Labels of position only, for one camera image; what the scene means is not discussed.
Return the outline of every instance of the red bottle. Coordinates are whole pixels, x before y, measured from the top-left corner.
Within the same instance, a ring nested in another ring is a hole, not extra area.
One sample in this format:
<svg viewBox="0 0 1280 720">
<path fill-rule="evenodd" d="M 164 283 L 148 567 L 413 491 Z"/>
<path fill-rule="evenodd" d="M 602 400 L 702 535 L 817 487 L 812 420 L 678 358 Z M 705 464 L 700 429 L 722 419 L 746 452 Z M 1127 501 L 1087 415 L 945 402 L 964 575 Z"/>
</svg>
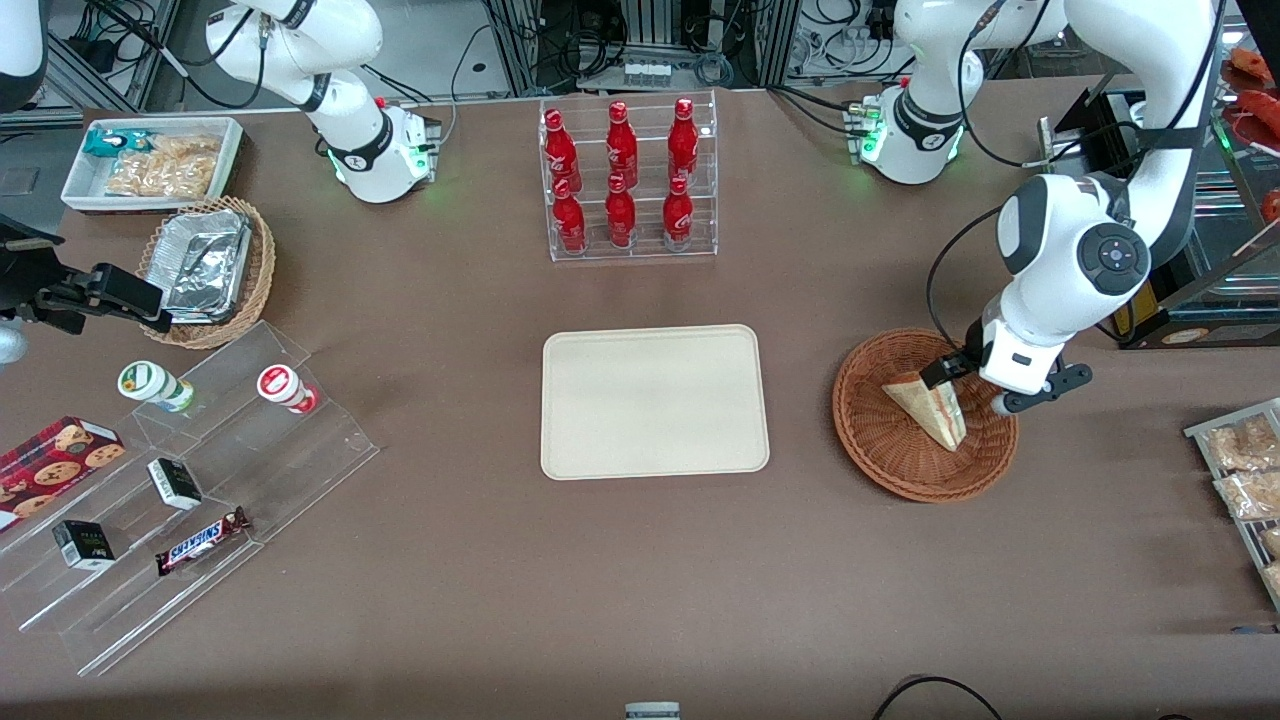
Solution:
<svg viewBox="0 0 1280 720">
<path fill-rule="evenodd" d="M 627 250 L 636 241 L 636 201 L 627 192 L 622 173 L 609 176 L 609 197 L 604 201 L 604 214 L 609 218 L 609 242 L 618 250 Z"/>
<path fill-rule="evenodd" d="M 552 170 L 552 186 L 556 181 L 568 179 L 570 192 L 581 192 L 582 174 L 577 172 L 577 147 L 573 138 L 564 129 L 564 117 L 556 108 L 547 110 L 543 115 L 547 123 L 547 164 Z"/>
<path fill-rule="evenodd" d="M 568 178 L 556 181 L 552 192 L 556 195 L 552 215 L 556 218 L 556 232 L 561 236 L 564 252 L 570 255 L 586 252 L 586 219 L 582 217 L 582 206 L 570 192 Z"/>
<path fill-rule="evenodd" d="M 698 127 L 694 126 L 694 101 L 676 100 L 676 122 L 667 136 L 667 170 L 669 177 L 694 174 L 698 167 Z"/>
<path fill-rule="evenodd" d="M 609 136 L 604 143 L 609 149 L 609 172 L 622 173 L 627 190 L 640 182 L 640 151 L 636 145 L 636 131 L 627 120 L 627 104 L 609 105 Z"/>
<path fill-rule="evenodd" d="M 671 195 L 662 204 L 662 224 L 667 231 L 667 250 L 684 252 L 692 243 L 689 228 L 694 224 L 694 201 L 689 199 L 689 181 L 684 176 L 671 178 Z"/>
</svg>

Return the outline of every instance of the wicker basket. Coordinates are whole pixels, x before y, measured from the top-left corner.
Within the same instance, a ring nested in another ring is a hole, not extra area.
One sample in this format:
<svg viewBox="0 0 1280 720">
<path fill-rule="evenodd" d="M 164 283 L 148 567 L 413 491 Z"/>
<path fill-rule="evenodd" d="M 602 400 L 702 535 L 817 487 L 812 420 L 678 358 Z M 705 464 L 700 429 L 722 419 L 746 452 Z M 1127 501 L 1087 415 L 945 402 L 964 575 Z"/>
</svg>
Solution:
<svg viewBox="0 0 1280 720">
<path fill-rule="evenodd" d="M 920 502 L 956 502 L 986 491 L 1018 448 L 1018 420 L 997 415 L 1001 391 L 978 375 L 955 382 L 968 436 L 955 452 L 933 441 L 881 386 L 951 351 L 932 331 L 897 329 L 861 343 L 845 359 L 831 393 L 836 432 L 854 462 L 884 488 Z"/>
<path fill-rule="evenodd" d="M 244 279 L 241 284 L 241 296 L 236 314 L 230 320 L 220 325 L 173 325 L 168 333 L 157 333 L 150 328 L 142 328 L 151 340 L 178 345 L 188 350 L 210 350 L 241 337 L 257 322 L 266 306 L 266 296 L 271 292 L 271 273 L 275 270 L 275 241 L 271 238 L 271 228 L 262 222 L 262 215 L 252 205 L 236 197 L 219 197 L 209 200 L 191 208 L 179 210 L 180 214 L 212 213 L 215 210 L 236 210 L 246 215 L 253 223 L 253 237 L 250 240 L 248 265 L 244 268 Z M 151 242 L 142 252 L 142 261 L 138 263 L 138 277 L 147 275 L 151 266 L 151 254 L 155 252 L 156 241 L 160 238 L 160 228 L 151 233 Z"/>
</svg>

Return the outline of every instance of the acrylic display stand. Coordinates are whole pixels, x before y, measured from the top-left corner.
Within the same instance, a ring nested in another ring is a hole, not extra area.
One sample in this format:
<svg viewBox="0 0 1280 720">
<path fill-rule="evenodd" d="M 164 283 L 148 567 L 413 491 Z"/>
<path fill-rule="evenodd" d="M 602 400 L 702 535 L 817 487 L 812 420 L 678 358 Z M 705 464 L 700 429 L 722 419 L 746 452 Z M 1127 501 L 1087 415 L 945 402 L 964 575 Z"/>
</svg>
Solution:
<svg viewBox="0 0 1280 720">
<path fill-rule="evenodd" d="M 669 190 L 667 173 L 667 135 L 676 117 L 676 100 L 694 101 L 698 126 L 698 167 L 690 178 L 689 197 L 694 201 L 692 243 L 684 252 L 671 252 L 663 243 L 662 204 Z M 712 92 L 627 95 L 631 127 L 640 147 L 640 182 L 631 188 L 636 201 L 636 241 L 628 250 L 609 242 L 604 200 L 609 195 L 609 158 L 604 140 L 609 133 L 609 97 L 554 97 L 543 100 L 541 110 L 557 108 L 564 115 L 564 129 L 577 146 L 577 165 L 582 191 L 577 201 L 586 217 L 586 252 L 570 255 L 556 232 L 552 215 L 552 177 L 541 147 L 547 145 L 547 126 L 539 115 L 539 164 L 543 168 L 543 196 L 547 205 L 547 233 L 552 260 L 628 260 L 639 258 L 689 258 L 716 255 L 719 247 L 717 196 L 716 96 Z"/>
<path fill-rule="evenodd" d="M 256 555 L 285 525 L 378 454 L 360 425 L 328 398 L 310 355 L 265 322 L 196 365 L 191 407 L 141 405 L 115 429 L 129 452 L 47 511 L 0 534 L 0 592 L 24 632 L 59 633 L 81 675 L 100 675 Z M 294 415 L 260 398 L 259 373 L 294 368 L 320 391 Z M 180 459 L 204 500 L 182 511 L 160 502 L 146 465 Z M 252 527 L 160 578 L 155 556 L 243 506 Z M 109 568 L 72 570 L 50 528 L 100 523 L 116 556 Z"/>
<path fill-rule="evenodd" d="M 1229 415 L 1222 415 L 1221 418 L 1215 418 L 1207 423 L 1201 423 L 1183 430 L 1183 434 L 1194 439 L 1196 446 L 1199 448 L 1201 455 L 1204 456 L 1204 462 L 1208 465 L 1210 473 L 1213 474 L 1215 480 L 1221 480 L 1226 475 L 1230 475 L 1233 470 L 1225 470 L 1213 457 L 1213 454 L 1208 451 L 1208 430 L 1213 428 L 1221 428 L 1224 425 L 1234 425 L 1242 420 L 1262 415 L 1271 424 L 1272 432 L 1280 437 L 1280 398 L 1253 405 L 1245 407 L 1244 410 L 1238 410 Z M 1244 539 L 1244 547 L 1249 551 L 1249 557 L 1253 559 L 1253 566 L 1261 573 L 1267 565 L 1276 562 L 1280 559 L 1272 557 L 1265 544 L 1262 544 L 1262 533 L 1280 525 L 1280 520 L 1238 520 L 1233 518 L 1235 523 L 1235 529 L 1240 532 L 1240 537 Z M 1280 611 L 1280 597 L 1276 596 L 1275 591 L 1267 583 L 1262 583 L 1267 588 L 1267 594 L 1271 596 L 1271 603 L 1275 606 L 1276 611 Z"/>
</svg>

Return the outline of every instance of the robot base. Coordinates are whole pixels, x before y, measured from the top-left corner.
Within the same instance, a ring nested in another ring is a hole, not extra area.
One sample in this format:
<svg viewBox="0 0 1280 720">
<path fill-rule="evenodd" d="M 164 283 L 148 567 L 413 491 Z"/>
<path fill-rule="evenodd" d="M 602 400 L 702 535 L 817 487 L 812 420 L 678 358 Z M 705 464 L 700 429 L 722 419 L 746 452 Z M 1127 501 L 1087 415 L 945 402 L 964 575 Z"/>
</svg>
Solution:
<svg viewBox="0 0 1280 720">
<path fill-rule="evenodd" d="M 390 202 L 419 183 L 435 181 L 440 155 L 440 126 L 428 127 L 421 115 L 402 108 L 385 108 L 392 122 L 392 141 L 367 170 L 353 172 L 329 154 L 338 179 L 365 202 Z"/>
<path fill-rule="evenodd" d="M 902 92 L 901 87 L 891 87 L 881 95 L 868 95 L 860 106 L 844 113 L 846 129 L 867 133 L 849 138 L 849 155 L 855 165 L 870 165 L 893 182 L 924 184 L 942 174 L 960 151 L 964 128 L 956 131 L 950 145 L 940 135 L 942 145 L 922 151 L 893 114 L 893 104 Z"/>
</svg>

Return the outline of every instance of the small black box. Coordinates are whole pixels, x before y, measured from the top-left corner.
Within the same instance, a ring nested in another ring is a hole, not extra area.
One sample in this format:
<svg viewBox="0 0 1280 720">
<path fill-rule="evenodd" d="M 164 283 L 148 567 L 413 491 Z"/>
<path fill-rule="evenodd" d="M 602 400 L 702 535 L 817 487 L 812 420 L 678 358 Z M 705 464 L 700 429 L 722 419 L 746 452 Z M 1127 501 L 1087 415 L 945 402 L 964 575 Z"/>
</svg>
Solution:
<svg viewBox="0 0 1280 720">
<path fill-rule="evenodd" d="M 160 491 L 160 501 L 178 510 L 195 510 L 200 505 L 200 488 L 187 466 L 177 460 L 159 457 L 147 462 L 151 482 Z"/>
<path fill-rule="evenodd" d="M 63 520 L 54 525 L 54 541 L 63 551 L 68 568 L 102 570 L 115 562 L 115 553 L 106 543 L 102 525 L 84 520 Z"/>
</svg>

